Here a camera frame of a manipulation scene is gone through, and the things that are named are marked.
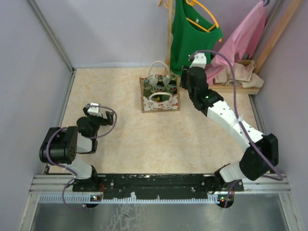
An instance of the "beige floor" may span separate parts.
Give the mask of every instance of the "beige floor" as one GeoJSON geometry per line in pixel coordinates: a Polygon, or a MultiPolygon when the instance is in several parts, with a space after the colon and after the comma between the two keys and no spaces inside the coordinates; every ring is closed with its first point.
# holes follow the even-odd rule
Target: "beige floor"
{"type": "MultiPolygon", "coordinates": [[[[98,140],[95,154],[84,161],[100,173],[213,173],[222,165],[240,160],[237,143],[214,121],[198,112],[187,92],[180,92],[178,112],[141,113],[138,78],[148,68],[78,69],[63,126],[74,126],[90,102],[113,108],[115,129],[98,140]]],[[[154,73],[162,73],[156,68],[154,73]]],[[[233,108],[233,95],[221,94],[233,108]]],[[[237,95],[239,114],[253,127],[256,121],[248,95],[237,95]]],[[[99,134],[110,126],[101,127],[99,134]]],[[[50,172],[63,172],[51,167],[50,172]]]]}

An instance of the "pink cloth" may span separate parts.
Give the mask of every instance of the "pink cloth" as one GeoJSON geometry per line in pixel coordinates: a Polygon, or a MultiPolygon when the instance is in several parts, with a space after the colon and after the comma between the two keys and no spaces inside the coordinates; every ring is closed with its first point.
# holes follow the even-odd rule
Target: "pink cloth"
{"type": "MultiPolygon", "coordinates": [[[[242,59],[246,51],[250,56],[255,52],[262,36],[267,15],[267,7],[263,7],[263,4],[262,0],[257,3],[219,50],[230,60],[232,65],[236,53],[242,59]]],[[[225,59],[216,55],[212,59],[211,66],[205,71],[208,84],[213,84],[213,79],[226,67],[229,67],[229,65],[225,59]]]]}

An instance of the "wooden shelf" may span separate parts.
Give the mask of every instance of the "wooden shelf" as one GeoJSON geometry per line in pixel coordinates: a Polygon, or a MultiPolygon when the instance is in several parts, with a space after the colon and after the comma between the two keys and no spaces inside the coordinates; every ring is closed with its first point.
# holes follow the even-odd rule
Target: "wooden shelf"
{"type": "MultiPolygon", "coordinates": [[[[224,86],[222,84],[214,84],[209,85],[209,88],[215,91],[219,91],[222,93],[233,93],[233,86],[224,86]]],[[[237,94],[248,94],[248,95],[257,95],[261,88],[243,88],[243,87],[236,87],[237,94]]]]}

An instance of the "green tank top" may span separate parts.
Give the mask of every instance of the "green tank top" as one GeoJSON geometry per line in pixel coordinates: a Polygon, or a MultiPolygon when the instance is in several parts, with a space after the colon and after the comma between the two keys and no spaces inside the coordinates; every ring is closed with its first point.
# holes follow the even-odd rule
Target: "green tank top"
{"type": "MultiPolygon", "coordinates": [[[[219,28],[213,28],[209,33],[191,24],[187,19],[206,29],[213,24],[203,18],[194,7],[188,5],[185,0],[176,0],[175,15],[172,24],[172,45],[170,68],[173,73],[181,75],[182,66],[190,66],[188,55],[197,50],[211,50],[215,43],[222,38],[222,31],[219,28]]],[[[206,62],[211,63],[211,54],[207,53],[206,62]]]]}

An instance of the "clothes hanger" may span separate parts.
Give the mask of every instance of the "clothes hanger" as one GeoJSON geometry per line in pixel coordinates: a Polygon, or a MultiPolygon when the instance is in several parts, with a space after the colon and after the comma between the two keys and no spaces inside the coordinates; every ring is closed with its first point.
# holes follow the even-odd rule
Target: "clothes hanger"
{"type": "MultiPolygon", "coordinates": [[[[167,9],[169,9],[169,0],[166,0],[166,2],[167,2],[167,4],[164,3],[164,6],[165,6],[167,9]]],[[[218,24],[216,18],[213,16],[213,14],[211,13],[211,11],[208,10],[207,7],[205,7],[203,4],[201,4],[201,3],[198,2],[197,0],[191,0],[190,2],[189,2],[189,0],[186,0],[186,3],[187,3],[188,5],[190,5],[190,6],[194,6],[194,5],[196,5],[196,4],[198,4],[199,6],[201,6],[201,7],[211,16],[211,18],[214,20],[214,23],[215,23],[215,24],[212,25],[209,29],[205,29],[203,26],[197,24],[196,22],[194,22],[194,21],[191,20],[190,18],[186,17],[186,19],[187,19],[190,23],[194,24],[195,26],[199,27],[200,29],[204,30],[204,31],[207,32],[207,33],[209,33],[214,27],[219,28],[219,24],[218,24]]]]}

